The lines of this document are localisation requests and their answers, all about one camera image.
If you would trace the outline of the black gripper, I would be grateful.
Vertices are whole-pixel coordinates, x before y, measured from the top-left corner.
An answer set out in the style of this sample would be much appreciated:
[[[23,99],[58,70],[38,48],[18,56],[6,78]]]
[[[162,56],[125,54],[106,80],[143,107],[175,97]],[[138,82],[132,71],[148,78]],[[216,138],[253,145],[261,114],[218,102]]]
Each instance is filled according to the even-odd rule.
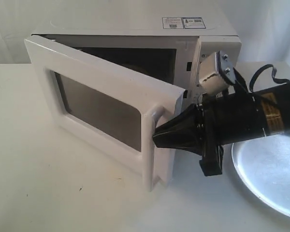
[[[158,148],[171,148],[201,155],[199,165],[204,176],[222,174],[224,149],[215,134],[212,103],[216,97],[204,93],[201,102],[191,104],[170,121],[156,128],[152,139]],[[197,134],[188,129],[196,129]]]

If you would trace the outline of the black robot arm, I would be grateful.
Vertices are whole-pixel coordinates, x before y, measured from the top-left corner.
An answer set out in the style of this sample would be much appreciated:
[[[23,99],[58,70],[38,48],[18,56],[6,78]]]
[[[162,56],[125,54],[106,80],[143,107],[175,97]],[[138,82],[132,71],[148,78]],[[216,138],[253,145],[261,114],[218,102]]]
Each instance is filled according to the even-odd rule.
[[[290,83],[254,93],[203,95],[177,117],[157,127],[158,148],[185,150],[202,157],[205,176],[222,174],[223,145],[290,131]]]

